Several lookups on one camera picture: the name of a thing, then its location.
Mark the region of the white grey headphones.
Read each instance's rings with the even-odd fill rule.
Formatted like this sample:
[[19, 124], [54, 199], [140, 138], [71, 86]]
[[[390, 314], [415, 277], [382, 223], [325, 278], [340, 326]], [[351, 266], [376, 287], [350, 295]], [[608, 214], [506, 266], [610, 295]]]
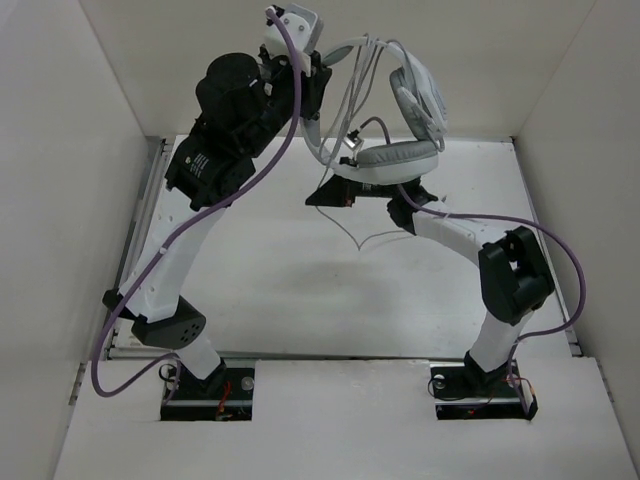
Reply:
[[[327, 172], [374, 185], [409, 182], [434, 170], [445, 149], [447, 111], [428, 68], [397, 39], [364, 34], [322, 53], [329, 68], [355, 55], [331, 125], [300, 122], [311, 155]], [[340, 164], [350, 150], [344, 136], [360, 130], [357, 164]]]

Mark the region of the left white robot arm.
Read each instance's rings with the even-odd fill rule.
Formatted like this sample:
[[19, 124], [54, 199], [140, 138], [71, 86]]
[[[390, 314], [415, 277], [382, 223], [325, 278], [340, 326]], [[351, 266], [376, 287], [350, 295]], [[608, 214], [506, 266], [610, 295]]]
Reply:
[[300, 121], [317, 117], [331, 75], [317, 50], [215, 59], [196, 87], [201, 112], [164, 175], [155, 228], [127, 280], [103, 296], [110, 318], [132, 321], [134, 336], [175, 358], [201, 396], [221, 390], [226, 364], [184, 282], [226, 209], [274, 169]]

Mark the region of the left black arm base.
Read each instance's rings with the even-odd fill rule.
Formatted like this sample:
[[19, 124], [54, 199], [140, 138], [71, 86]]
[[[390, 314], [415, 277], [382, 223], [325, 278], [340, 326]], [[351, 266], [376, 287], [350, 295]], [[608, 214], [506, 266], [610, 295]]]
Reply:
[[206, 393], [190, 372], [165, 363], [158, 371], [163, 382], [160, 420], [165, 422], [245, 422], [252, 420], [256, 361], [231, 358], [213, 393]]

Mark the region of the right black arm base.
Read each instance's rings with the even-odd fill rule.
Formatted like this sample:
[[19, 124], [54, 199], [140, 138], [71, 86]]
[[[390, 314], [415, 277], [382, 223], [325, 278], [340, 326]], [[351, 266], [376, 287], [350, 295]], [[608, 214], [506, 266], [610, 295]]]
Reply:
[[435, 402], [438, 420], [524, 420], [539, 411], [531, 382], [519, 375], [498, 373], [485, 383], [473, 384], [462, 363], [435, 363], [429, 367], [427, 392]]

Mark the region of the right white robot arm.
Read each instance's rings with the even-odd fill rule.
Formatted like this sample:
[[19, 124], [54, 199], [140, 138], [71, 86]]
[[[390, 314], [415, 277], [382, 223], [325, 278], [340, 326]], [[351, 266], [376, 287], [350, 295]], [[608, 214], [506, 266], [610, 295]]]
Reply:
[[383, 198], [393, 223], [413, 236], [432, 240], [477, 267], [486, 315], [463, 359], [465, 386], [487, 393], [506, 374], [509, 352], [532, 314], [555, 291], [550, 267], [533, 231], [505, 230], [450, 212], [418, 179], [400, 185], [369, 185], [332, 176], [305, 204], [351, 207], [361, 197]]

